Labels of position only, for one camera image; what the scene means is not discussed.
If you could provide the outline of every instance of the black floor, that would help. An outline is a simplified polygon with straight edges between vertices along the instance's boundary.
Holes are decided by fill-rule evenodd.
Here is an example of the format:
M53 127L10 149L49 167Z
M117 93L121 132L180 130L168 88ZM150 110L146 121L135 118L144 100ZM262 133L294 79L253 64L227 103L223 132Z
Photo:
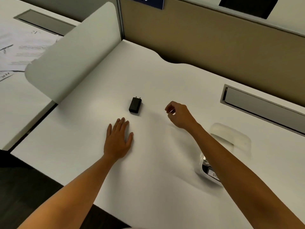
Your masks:
M63 186L0 150L0 228L17 228L37 207ZM129 227L93 205L81 228Z

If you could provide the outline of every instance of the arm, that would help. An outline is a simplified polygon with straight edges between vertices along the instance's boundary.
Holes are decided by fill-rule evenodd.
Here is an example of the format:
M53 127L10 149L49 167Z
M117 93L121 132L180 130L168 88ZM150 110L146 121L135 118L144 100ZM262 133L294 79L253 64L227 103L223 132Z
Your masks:
M36 209L18 229L80 228L109 170L130 149L133 133L124 141L128 121L117 119L107 129L104 155L90 168Z
M254 229L305 228L255 173L196 122L185 105L172 101L165 110L177 127L193 136L224 188Z

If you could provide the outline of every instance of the black power adapter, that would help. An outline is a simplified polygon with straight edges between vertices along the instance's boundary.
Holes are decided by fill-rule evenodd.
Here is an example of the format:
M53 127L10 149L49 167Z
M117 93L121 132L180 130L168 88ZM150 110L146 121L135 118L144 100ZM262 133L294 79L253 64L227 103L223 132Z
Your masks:
M129 111L132 113L138 113L142 100L141 98L134 97L132 98L132 103L130 104Z

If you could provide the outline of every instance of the desk surface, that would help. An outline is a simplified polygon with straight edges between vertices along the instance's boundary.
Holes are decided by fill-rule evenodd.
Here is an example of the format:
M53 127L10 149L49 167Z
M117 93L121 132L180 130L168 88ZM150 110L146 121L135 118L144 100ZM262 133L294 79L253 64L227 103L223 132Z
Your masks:
M220 103L224 84L305 113L305 108L122 41L12 154L66 185L102 156L106 128L125 117L134 142L107 176L95 204L134 227L251 228L225 189L194 172L200 150L164 111L184 103L207 131L222 123L247 135L244 159L305 222L305 138ZM131 99L141 97L139 116Z
M43 31L13 19L15 16L29 9L36 10L73 25L79 24L77 21L20 0L0 0L0 21L4 20L12 26ZM54 105L51 99L26 80L24 73L16 73L12 77L1 81L0 96L6 97L0 102L2 114L0 119L0 149L2 150L10 149Z

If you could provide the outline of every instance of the beige fabric panel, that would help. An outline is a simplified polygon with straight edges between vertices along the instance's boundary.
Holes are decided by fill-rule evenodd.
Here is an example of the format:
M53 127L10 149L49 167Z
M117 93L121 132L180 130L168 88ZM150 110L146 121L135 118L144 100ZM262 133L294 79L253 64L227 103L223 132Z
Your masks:
M305 107L304 37L181 0L120 4L126 40Z

